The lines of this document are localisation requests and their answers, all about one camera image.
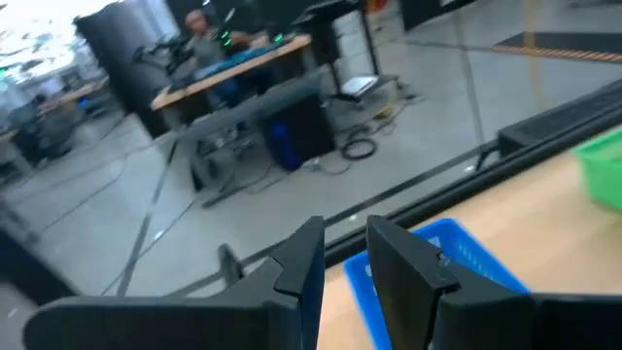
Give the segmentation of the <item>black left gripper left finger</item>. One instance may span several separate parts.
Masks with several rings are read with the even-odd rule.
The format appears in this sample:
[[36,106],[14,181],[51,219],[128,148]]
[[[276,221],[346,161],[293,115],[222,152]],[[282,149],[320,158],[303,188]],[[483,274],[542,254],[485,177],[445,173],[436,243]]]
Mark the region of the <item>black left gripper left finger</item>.
[[25,324],[26,350],[316,350],[325,223],[308,219],[209,297],[66,297]]

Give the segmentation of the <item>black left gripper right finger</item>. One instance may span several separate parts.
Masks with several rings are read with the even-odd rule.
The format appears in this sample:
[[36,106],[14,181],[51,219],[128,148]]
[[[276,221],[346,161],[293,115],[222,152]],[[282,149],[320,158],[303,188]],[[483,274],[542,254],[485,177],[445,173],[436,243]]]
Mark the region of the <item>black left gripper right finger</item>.
[[381,216],[366,241],[394,350],[622,350],[622,296],[514,292]]

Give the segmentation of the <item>blue plastic basket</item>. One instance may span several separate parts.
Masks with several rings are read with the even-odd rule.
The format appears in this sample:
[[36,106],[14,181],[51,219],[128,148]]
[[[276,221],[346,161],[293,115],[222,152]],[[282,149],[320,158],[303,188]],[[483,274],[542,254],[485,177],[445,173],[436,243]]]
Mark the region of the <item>blue plastic basket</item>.
[[[411,232],[440,248],[451,261],[519,293],[529,289],[458,221],[441,219]],[[392,350],[370,269],[368,252],[345,261],[345,273],[376,350]]]

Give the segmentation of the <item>grey metal bench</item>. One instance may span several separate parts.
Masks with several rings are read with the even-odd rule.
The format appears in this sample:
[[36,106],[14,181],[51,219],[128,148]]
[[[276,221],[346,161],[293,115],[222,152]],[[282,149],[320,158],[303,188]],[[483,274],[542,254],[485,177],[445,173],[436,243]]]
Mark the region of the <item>grey metal bench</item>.
[[[185,141],[199,141],[202,137],[216,133],[228,126],[236,126],[239,123],[248,123],[251,126],[250,134],[261,133],[260,120],[269,114],[277,112],[289,103],[296,102],[299,98],[317,93],[323,106],[328,111],[328,103],[322,94],[320,77],[309,75],[296,78],[269,89],[265,94],[250,98],[231,109],[223,109],[212,113],[203,120],[196,122],[182,133]],[[334,126],[328,120],[334,132]]]

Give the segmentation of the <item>green plastic basket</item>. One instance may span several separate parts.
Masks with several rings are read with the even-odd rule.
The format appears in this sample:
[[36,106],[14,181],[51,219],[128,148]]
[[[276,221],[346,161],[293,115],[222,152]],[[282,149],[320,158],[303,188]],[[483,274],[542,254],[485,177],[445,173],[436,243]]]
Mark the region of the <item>green plastic basket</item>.
[[573,153],[591,198],[622,213],[622,126],[584,142]]

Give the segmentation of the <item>black computer tower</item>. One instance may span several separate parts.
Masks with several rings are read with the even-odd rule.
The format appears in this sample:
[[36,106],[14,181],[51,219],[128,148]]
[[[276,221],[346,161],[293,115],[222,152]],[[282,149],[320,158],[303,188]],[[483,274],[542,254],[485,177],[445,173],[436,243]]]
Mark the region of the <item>black computer tower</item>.
[[286,171],[336,150],[328,111],[317,93],[269,114],[259,125],[268,153]]

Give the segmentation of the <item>black perforated computer box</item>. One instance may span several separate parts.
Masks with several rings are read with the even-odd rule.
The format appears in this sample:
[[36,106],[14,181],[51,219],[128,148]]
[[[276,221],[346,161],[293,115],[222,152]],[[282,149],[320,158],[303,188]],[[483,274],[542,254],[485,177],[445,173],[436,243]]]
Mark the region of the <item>black perforated computer box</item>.
[[498,131],[502,158],[552,136],[587,126],[600,132],[622,123],[622,79]]

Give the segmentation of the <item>distant wooden desk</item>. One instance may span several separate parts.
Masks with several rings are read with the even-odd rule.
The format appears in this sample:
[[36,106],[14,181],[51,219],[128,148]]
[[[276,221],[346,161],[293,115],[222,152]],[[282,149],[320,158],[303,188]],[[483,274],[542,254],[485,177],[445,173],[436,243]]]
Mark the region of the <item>distant wooden desk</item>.
[[206,67],[190,75],[188,83],[182,83],[177,89],[168,87],[160,92],[151,102],[153,111],[163,112],[167,107],[173,106],[182,99],[195,93],[232,79],[254,68],[267,64],[283,55],[309,49],[311,36],[296,34],[293,37],[278,39],[271,44],[252,47],[244,52],[235,54],[231,59]]

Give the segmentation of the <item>distant grey workstation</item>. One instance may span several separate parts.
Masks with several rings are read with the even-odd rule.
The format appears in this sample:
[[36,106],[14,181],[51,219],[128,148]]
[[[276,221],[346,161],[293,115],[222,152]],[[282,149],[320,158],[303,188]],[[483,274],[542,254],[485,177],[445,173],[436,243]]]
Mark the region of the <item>distant grey workstation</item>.
[[88,120],[86,109],[94,102],[110,103],[108,86],[102,79],[54,96],[39,93],[22,104],[0,104],[0,144],[8,144],[15,167],[28,173],[41,161],[71,151],[75,129]]

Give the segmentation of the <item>white laptop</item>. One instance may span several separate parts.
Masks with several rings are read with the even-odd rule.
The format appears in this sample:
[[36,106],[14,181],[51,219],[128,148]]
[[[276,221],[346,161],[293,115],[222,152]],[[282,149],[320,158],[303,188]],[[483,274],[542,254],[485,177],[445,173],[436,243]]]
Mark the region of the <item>white laptop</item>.
[[352,77],[340,87],[340,92],[358,97],[371,89],[378,79],[379,77],[374,75]]

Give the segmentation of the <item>person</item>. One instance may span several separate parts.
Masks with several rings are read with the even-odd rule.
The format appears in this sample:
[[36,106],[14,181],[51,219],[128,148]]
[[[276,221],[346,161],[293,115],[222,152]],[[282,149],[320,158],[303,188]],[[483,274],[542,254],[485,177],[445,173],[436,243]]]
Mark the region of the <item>person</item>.
[[191,69],[200,69],[227,59],[225,48],[213,34],[208,18],[201,10],[192,10],[186,15],[185,24],[192,33],[188,47],[193,51]]

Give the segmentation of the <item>dark partition panel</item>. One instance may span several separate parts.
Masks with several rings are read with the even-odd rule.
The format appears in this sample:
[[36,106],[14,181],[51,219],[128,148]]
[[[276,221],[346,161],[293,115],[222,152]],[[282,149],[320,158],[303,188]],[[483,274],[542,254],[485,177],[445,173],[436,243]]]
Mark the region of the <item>dark partition panel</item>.
[[75,17],[73,24],[106,72],[124,110],[136,114],[152,137],[166,133],[169,128],[151,103],[169,81],[162,70],[132,61],[139,47],[156,40],[140,2],[109,3],[95,13]]

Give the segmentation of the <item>black hazard striped mat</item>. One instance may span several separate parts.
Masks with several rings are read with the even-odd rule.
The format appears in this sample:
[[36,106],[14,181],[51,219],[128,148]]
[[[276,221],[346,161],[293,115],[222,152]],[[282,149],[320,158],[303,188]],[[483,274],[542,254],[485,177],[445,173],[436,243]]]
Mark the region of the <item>black hazard striped mat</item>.
[[622,33],[536,32],[533,42],[520,33],[492,46],[500,53],[515,53],[570,60],[622,64]]

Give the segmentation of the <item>black equipment stand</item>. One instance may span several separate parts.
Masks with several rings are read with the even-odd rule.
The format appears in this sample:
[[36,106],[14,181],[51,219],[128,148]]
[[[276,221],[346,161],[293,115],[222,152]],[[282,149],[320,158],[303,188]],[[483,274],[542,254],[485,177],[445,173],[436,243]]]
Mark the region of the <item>black equipment stand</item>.
[[[337,47],[337,35],[332,24],[338,18],[350,13],[356,13],[360,20],[366,52],[372,65],[372,73],[370,75],[379,77],[377,83],[371,89],[358,97],[340,92],[340,87],[344,83],[341,83],[335,66],[335,62],[341,56],[341,53]],[[363,0],[326,0],[309,6],[293,22],[293,26],[311,36],[311,47],[316,55],[316,59],[320,64],[328,65],[335,86],[335,93],[331,96],[332,99],[359,103],[368,92],[372,92],[386,83],[386,79],[380,72]]]

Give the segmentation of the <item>black aluminium table frame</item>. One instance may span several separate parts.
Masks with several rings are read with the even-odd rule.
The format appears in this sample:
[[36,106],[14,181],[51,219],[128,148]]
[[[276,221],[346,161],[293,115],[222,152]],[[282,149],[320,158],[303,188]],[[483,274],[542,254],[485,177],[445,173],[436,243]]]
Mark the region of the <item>black aluminium table frame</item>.
[[331,228],[352,215],[359,214],[363,210],[416,187],[469,159],[476,158],[475,170],[470,174],[385,215],[387,219],[400,226],[411,228],[425,219],[466,201],[600,132],[590,132],[587,126],[577,127],[572,131],[562,132],[531,147],[524,148],[508,157],[501,157],[497,137],[495,141],[487,142],[481,148],[471,149],[453,157],[430,170],[327,218],[326,227]]

